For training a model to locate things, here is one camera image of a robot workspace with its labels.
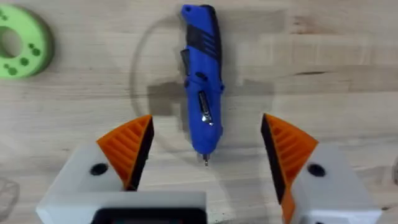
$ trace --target cordless rotary tool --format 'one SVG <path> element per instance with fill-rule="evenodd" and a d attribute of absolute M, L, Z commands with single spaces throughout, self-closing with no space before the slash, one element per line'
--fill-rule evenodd
<path fill-rule="evenodd" d="M 209 5 L 182 7 L 187 46 L 181 51 L 192 146 L 208 165 L 223 133 L 221 125 L 222 48 L 216 12 Z"/>

